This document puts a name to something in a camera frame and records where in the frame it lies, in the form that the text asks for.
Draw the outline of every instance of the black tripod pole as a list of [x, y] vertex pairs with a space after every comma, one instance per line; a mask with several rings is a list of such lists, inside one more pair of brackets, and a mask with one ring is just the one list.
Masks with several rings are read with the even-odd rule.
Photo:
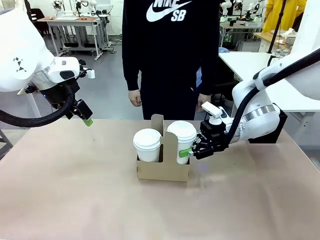
[[276, 41], [276, 37], [277, 37], [277, 34], [278, 34], [278, 30], [279, 30], [279, 27], [280, 27], [280, 24], [281, 24], [281, 20], [282, 20], [282, 17], [284, 15], [286, 2], [287, 2], [287, 0], [283, 0], [283, 2], [282, 2], [282, 7], [281, 7], [281, 11], [279, 13], [278, 22], [276, 23], [276, 27], [275, 27], [274, 34], [273, 34], [273, 37], [272, 37], [272, 41], [271, 41], [271, 44], [270, 44], [270, 47], [269, 47], [269, 51], [267, 52], [268, 54], [272, 53], [272, 48], [274, 47], [274, 44], [275, 44], [275, 41]]

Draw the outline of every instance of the blue cloth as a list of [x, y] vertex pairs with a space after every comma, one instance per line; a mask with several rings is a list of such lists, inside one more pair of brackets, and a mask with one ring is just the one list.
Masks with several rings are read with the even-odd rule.
[[[228, 49], [224, 48], [224, 47], [219, 47], [219, 53], [230, 53]], [[201, 67], [199, 68], [199, 70], [196, 72], [196, 87], [198, 88], [199, 85], [202, 83], [202, 72], [201, 72]]]

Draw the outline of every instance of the white cup lid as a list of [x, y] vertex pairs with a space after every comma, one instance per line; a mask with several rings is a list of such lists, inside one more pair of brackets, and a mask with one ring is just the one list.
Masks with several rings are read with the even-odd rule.
[[157, 130], [146, 128], [133, 137], [133, 145], [141, 151], [153, 151], [160, 146], [161, 134]]
[[197, 137], [196, 128], [187, 121], [175, 121], [168, 126], [167, 131], [175, 134], [179, 143], [190, 143]]

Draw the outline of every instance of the cardboard drink holder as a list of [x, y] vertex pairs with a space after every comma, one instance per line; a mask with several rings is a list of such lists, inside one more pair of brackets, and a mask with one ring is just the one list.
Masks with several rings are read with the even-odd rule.
[[140, 161], [137, 156], [136, 170], [138, 179], [187, 182], [190, 172], [190, 158], [187, 164], [177, 162], [178, 138], [166, 131], [164, 116], [154, 114], [151, 128], [161, 133], [159, 162]]

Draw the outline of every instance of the black pants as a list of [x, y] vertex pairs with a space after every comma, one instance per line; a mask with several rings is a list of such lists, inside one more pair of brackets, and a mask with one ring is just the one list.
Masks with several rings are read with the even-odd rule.
[[145, 77], [142, 74], [141, 101], [143, 118], [150, 120], [153, 114], [161, 114], [165, 120], [194, 120], [196, 113], [196, 79]]

